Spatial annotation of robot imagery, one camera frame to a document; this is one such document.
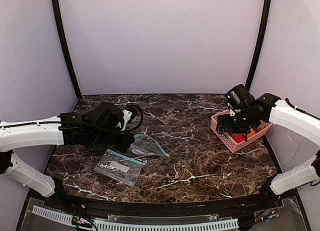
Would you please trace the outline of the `large clear zip bag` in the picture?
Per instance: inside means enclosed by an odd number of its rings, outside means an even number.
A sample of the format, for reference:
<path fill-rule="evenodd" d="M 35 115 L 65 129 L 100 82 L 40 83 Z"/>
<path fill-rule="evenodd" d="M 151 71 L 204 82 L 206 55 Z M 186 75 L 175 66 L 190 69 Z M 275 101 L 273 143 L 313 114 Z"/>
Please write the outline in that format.
<path fill-rule="evenodd" d="M 134 142 L 130 145 L 129 150 L 140 156 L 165 156 L 170 155 L 161 147 L 161 145 L 152 137 L 146 134 L 134 135 Z"/>

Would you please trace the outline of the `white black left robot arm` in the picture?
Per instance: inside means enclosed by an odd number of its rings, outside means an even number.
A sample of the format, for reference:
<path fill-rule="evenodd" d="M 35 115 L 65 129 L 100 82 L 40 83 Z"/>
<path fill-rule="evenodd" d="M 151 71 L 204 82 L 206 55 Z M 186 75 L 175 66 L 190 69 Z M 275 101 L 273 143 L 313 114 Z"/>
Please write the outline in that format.
<path fill-rule="evenodd" d="M 9 176 L 46 198 L 64 196 L 62 182 L 25 163 L 15 149 L 37 146 L 95 145 L 125 153 L 134 142 L 137 128 L 127 128 L 142 110 L 136 105 L 120 108 L 101 102 L 94 110 L 80 114 L 61 113 L 46 119 L 0 123 L 0 173 Z"/>

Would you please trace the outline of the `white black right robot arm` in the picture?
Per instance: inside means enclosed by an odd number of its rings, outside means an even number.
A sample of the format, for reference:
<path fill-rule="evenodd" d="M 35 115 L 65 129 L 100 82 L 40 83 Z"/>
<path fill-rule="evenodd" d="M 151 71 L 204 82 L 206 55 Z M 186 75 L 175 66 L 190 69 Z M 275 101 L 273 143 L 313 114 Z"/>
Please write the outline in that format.
<path fill-rule="evenodd" d="M 265 93 L 255 99 L 253 96 L 239 97 L 235 93 L 226 96 L 228 114 L 217 117 L 216 131 L 219 134 L 234 133 L 246 135 L 261 122 L 284 127 L 296 134 L 320 144 L 319 117 L 299 109 L 286 99 Z M 320 181 L 320 155 L 317 153 L 300 165 L 270 178 L 261 187 L 261 193 L 280 196 L 305 184 Z"/>

